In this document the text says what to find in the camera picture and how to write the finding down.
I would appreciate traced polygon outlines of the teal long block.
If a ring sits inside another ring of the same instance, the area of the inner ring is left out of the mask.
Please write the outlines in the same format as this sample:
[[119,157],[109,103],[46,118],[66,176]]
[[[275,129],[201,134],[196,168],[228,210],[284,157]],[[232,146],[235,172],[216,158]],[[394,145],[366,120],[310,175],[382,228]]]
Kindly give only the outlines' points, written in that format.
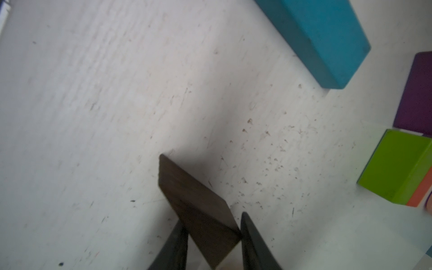
[[349,1],[257,5],[322,88],[345,88],[371,50]]

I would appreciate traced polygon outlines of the brown triangle block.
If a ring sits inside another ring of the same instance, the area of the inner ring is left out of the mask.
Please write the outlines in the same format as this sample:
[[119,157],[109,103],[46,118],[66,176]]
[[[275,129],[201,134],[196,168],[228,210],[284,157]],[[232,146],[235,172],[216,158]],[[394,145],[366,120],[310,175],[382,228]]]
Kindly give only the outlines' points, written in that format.
[[226,201],[163,154],[158,185],[211,269],[216,269],[241,240]]

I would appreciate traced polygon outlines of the purple triangle block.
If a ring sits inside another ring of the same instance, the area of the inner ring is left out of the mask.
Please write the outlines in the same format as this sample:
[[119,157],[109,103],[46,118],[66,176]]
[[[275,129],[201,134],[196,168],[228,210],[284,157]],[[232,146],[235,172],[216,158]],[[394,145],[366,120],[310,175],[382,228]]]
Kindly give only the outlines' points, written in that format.
[[415,55],[393,127],[432,136],[432,53]]

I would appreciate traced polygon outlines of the red rectangular block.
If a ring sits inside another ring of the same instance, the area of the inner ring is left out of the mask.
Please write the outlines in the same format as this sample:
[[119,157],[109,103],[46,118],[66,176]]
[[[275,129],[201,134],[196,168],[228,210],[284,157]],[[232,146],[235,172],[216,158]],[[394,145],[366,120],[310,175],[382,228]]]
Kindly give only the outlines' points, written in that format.
[[414,191],[407,202],[408,207],[425,208],[429,196],[432,193],[432,169],[430,168],[424,179]]

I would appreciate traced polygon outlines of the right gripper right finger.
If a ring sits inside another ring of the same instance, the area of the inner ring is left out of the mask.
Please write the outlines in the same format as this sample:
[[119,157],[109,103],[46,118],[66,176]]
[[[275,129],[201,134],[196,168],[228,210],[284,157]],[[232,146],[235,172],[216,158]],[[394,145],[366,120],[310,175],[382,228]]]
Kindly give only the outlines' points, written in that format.
[[247,212],[241,216],[244,270],[282,270]]

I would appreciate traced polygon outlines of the green rectangular block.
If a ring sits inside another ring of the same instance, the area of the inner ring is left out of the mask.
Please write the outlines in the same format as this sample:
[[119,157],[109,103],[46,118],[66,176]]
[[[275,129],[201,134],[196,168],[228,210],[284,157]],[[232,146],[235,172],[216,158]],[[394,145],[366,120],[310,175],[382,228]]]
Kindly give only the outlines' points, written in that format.
[[432,139],[388,129],[357,184],[394,204],[406,205],[432,168]]

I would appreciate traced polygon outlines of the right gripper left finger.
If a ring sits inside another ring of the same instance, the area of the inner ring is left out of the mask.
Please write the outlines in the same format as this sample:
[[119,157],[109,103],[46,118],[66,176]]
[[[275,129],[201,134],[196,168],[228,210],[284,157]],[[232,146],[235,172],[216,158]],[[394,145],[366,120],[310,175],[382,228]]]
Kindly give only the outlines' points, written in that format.
[[148,270],[185,270],[189,233],[179,220]]

